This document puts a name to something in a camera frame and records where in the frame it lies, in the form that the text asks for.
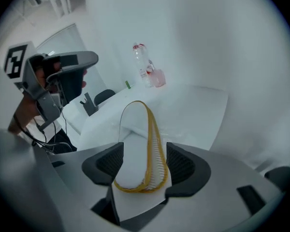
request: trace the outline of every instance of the plastic bottle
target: plastic bottle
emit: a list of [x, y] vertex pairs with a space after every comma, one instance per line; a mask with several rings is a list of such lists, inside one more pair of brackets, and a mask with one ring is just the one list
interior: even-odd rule
[[136, 67], [145, 87], [152, 87], [153, 85], [151, 83], [149, 74], [153, 71], [153, 69], [148, 58], [146, 47], [143, 44], [135, 43], [133, 45], [133, 55]]

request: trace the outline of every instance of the white tabletop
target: white tabletop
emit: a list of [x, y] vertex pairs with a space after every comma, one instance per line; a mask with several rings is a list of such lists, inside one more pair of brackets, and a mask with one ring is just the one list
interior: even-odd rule
[[[209, 150], [222, 123], [228, 94], [221, 90], [183, 84], [160, 88], [145, 88], [138, 84], [131, 89], [124, 89], [87, 118], [77, 150], [117, 142], [122, 111], [130, 102], [137, 100], [143, 101], [152, 110], [164, 151], [166, 142]], [[164, 191], [170, 185], [169, 175], [167, 184], [150, 194], [124, 193], [113, 186], [120, 221], [137, 216], [164, 201]]]

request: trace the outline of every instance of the white wall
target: white wall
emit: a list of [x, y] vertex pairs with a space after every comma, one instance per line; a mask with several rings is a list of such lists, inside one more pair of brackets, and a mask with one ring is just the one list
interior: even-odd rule
[[264, 170], [290, 165], [290, 31], [270, 0], [86, 4], [122, 80], [137, 80], [131, 48], [144, 43], [167, 83], [228, 91], [211, 150]]
[[1, 67], [3, 66], [9, 46], [26, 41], [33, 41], [33, 44], [38, 46], [58, 31], [72, 24], [76, 24], [86, 49], [96, 52], [100, 57], [96, 67], [106, 86], [115, 92], [122, 89], [123, 84], [109, 74], [114, 71], [113, 66], [109, 63], [107, 55], [104, 53], [105, 49], [103, 44], [99, 36], [95, 34], [93, 23], [88, 17], [84, 6], [78, 7], [73, 13], [58, 19], [51, 4], [46, 3], [31, 14], [28, 20], [34, 22], [36, 26], [32, 26], [28, 21], [22, 21], [13, 28], [0, 46]]

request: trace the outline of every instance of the person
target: person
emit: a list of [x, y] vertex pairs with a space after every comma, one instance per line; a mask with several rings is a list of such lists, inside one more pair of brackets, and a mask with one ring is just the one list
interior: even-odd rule
[[[60, 63], [55, 63], [54, 68], [55, 71], [58, 72], [60, 70]], [[39, 68], [35, 72], [35, 75], [40, 85], [44, 87], [46, 85], [46, 79], [43, 69]], [[36, 102], [26, 92], [24, 92], [24, 97], [16, 109], [14, 116], [18, 120], [19, 125], [13, 118], [9, 125], [8, 131], [24, 138], [30, 144], [35, 145], [36, 142], [27, 136], [19, 126], [21, 126], [24, 131], [30, 133], [31, 136], [37, 140], [46, 143], [67, 143], [71, 147], [70, 149], [67, 147], [67, 145], [64, 144], [46, 146], [46, 149], [50, 152], [53, 152], [54, 154], [66, 153], [70, 152], [71, 150], [76, 151], [76, 148], [72, 145], [68, 135], [64, 132], [64, 130], [61, 128], [61, 125], [56, 120], [54, 123], [47, 126], [42, 132], [39, 131], [37, 126], [43, 124], [44, 120], [40, 116], [40, 113], [36, 107]]]

